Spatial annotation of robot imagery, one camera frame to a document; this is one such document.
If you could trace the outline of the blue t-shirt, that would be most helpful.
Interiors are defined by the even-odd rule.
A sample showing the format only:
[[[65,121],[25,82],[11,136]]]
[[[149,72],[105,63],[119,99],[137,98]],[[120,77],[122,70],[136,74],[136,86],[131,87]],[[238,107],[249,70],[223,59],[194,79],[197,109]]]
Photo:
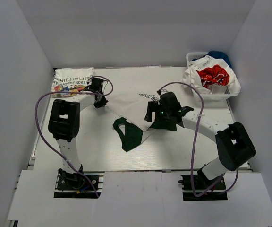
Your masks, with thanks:
[[[215,58],[215,59],[223,59],[230,68],[232,68],[230,59],[227,54],[220,52],[220,51],[209,51],[208,55]]]

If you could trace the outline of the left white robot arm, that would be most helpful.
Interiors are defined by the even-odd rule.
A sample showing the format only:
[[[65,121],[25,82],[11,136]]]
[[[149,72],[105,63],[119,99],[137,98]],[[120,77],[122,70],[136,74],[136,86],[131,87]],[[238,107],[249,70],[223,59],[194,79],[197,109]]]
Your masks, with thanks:
[[[48,131],[56,140],[63,159],[62,172],[71,174],[68,183],[75,189],[81,188],[85,183],[82,164],[78,157],[76,137],[80,128],[80,112],[89,106],[95,108],[105,107],[107,99],[103,94],[101,77],[95,76],[90,85],[81,91],[73,93],[67,99],[56,99],[53,102],[48,123]]]

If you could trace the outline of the white red print t-shirt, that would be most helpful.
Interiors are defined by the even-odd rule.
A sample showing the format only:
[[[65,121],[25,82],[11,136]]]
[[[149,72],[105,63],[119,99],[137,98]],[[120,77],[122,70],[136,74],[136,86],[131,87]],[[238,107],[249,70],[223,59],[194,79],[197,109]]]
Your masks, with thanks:
[[[233,69],[224,59],[206,55],[191,61],[182,80],[204,95],[238,94],[241,85]]]

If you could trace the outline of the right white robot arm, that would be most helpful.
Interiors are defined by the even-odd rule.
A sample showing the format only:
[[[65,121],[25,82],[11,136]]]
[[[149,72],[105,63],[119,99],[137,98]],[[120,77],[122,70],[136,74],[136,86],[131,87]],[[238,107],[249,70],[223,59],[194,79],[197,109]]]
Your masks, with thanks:
[[[144,119],[147,122],[170,123],[193,130],[190,164],[192,187],[199,183],[201,187],[208,189],[227,172],[237,171],[256,155],[256,149],[242,123],[223,123],[206,117],[202,110],[196,111],[190,106],[183,106],[172,92],[162,94],[159,101],[150,101]],[[212,142],[217,155],[194,173],[194,152],[198,136]]]

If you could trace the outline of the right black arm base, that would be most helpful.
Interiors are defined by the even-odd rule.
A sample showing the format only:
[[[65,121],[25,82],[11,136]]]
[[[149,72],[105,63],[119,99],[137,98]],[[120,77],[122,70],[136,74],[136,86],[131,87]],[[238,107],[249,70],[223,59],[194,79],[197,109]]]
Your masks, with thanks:
[[[199,173],[199,175],[197,173],[193,174],[194,187],[197,194],[206,190],[211,184],[216,182],[218,178],[216,177],[210,181],[208,179],[204,179],[201,170]],[[181,175],[181,178],[178,180],[178,184],[182,187],[183,201],[226,201],[228,199],[227,193],[224,192],[226,190],[226,184],[223,177],[216,185],[213,186],[213,188],[209,189],[200,197],[196,197],[193,194],[190,174]]]

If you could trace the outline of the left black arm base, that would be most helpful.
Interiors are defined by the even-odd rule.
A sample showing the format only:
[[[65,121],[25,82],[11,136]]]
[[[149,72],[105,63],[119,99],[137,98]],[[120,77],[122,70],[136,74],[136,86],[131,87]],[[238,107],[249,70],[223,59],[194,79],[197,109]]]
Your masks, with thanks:
[[[103,187],[103,174],[86,175],[91,182],[77,173],[67,173],[61,168],[54,189],[57,199],[98,199]]]

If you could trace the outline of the white green raglan t-shirt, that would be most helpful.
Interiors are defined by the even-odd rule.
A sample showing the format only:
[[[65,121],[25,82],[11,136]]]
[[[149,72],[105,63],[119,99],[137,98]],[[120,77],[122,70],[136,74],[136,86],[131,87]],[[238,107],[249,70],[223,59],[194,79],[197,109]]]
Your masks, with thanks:
[[[159,103],[159,97],[145,93],[118,93],[110,97],[107,108],[119,116],[113,128],[121,140],[121,148],[129,152],[141,145],[155,130],[176,131],[176,124],[167,120],[147,122],[148,102]]]

